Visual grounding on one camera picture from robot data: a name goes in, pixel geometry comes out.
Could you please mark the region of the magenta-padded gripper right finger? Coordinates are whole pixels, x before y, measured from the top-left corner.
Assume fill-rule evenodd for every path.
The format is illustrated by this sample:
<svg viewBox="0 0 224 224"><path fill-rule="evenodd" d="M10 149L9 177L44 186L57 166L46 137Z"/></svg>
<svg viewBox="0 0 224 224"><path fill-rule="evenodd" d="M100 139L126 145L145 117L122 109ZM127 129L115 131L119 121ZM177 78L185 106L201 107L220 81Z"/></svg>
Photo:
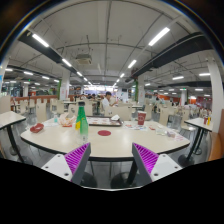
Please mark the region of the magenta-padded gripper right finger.
<svg viewBox="0 0 224 224"><path fill-rule="evenodd" d="M158 155L137 143L132 144L132 154L144 185L182 169L169 155Z"/></svg>

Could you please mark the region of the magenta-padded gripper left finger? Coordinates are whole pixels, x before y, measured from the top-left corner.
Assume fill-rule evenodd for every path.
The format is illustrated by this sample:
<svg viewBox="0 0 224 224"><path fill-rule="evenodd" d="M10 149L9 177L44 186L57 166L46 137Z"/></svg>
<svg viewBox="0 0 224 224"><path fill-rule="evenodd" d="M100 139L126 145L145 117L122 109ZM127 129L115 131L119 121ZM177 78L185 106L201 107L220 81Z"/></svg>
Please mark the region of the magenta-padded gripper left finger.
<svg viewBox="0 0 224 224"><path fill-rule="evenodd" d="M42 169L79 185L90 153L91 144L86 143L65 155L56 154Z"/></svg>

